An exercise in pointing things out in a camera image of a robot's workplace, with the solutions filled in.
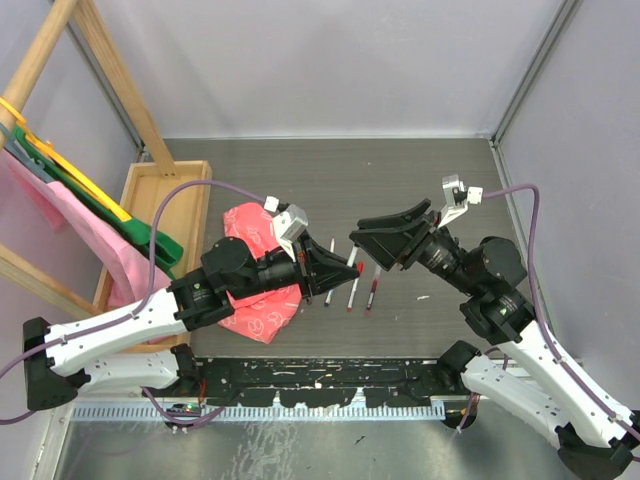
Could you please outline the dark red capped pen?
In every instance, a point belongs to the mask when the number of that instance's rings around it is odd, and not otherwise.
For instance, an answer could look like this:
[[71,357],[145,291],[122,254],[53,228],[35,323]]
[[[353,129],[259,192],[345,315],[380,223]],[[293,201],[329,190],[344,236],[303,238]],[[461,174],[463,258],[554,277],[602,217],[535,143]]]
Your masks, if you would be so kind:
[[367,303],[365,308],[365,315],[369,316],[371,314],[372,306],[374,303],[376,291],[378,288],[379,280],[381,277],[382,267],[377,265],[374,269],[374,274],[372,278],[371,288],[367,297]]

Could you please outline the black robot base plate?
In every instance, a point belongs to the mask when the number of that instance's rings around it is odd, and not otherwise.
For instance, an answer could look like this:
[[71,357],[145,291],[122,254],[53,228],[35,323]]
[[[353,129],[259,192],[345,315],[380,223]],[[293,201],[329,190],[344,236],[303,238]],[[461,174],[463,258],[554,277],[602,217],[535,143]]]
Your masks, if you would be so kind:
[[368,408],[429,406],[469,390],[430,359],[198,358],[159,398],[202,399],[210,406],[345,407],[358,393]]

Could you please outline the white pen crosswise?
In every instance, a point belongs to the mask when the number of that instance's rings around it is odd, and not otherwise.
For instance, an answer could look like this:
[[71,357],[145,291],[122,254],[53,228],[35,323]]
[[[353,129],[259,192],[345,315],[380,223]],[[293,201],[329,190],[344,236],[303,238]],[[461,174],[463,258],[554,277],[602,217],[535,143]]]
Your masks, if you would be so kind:
[[359,250],[358,246],[357,245],[353,245],[353,247],[352,247],[352,249],[350,251],[348,260],[347,260],[347,266],[348,267],[353,267],[355,265],[356,257],[357,257],[357,254],[358,254],[358,250]]

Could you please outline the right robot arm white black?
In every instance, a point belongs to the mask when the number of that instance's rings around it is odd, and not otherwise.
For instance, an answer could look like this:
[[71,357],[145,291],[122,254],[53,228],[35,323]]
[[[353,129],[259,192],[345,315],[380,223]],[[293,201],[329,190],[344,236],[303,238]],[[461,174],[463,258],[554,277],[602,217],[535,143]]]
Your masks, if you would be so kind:
[[466,251],[447,225],[479,203],[455,196],[435,213],[429,201],[399,214],[362,219],[351,240],[384,270],[415,263],[467,295],[460,310],[476,335],[515,360],[533,384],[501,370],[487,355],[456,342],[438,360],[444,390],[490,398],[524,421],[581,479],[615,479],[634,459],[639,414],[604,392],[549,333],[517,289],[527,273],[513,242],[487,237]]

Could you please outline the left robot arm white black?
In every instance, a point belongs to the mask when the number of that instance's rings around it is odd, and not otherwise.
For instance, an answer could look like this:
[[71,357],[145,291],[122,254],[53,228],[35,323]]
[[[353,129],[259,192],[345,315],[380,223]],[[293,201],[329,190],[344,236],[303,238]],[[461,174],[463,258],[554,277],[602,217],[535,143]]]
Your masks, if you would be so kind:
[[67,324],[27,320],[22,327],[27,408],[48,410],[74,400],[98,380],[90,364],[156,337],[216,324],[234,314],[235,300],[290,286],[309,299],[358,276],[347,259],[309,235],[296,242],[292,254],[277,247],[261,257],[244,240],[225,237],[202,255],[199,268],[146,300]]

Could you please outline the short white pen red tip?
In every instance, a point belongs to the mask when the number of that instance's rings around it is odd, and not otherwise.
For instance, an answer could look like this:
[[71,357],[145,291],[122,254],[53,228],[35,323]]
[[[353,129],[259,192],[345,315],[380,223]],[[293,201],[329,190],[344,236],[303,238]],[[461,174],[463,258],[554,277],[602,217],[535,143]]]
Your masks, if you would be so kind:
[[359,261],[357,264],[357,271],[358,271],[358,277],[356,279],[354,279],[352,286],[351,286],[351,290],[350,290],[350,295],[349,295],[349,299],[348,299],[348,303],[347,303],[347,312],[350,313],[353,310],[353,305],[354,305],[354,300],[355,300],[355,296],[356,296],[356,292],[358,289],[358,285],[359,285],[359,281],[360,281],[360,277],[363,273],[364,270],[364,262],[363,261]]

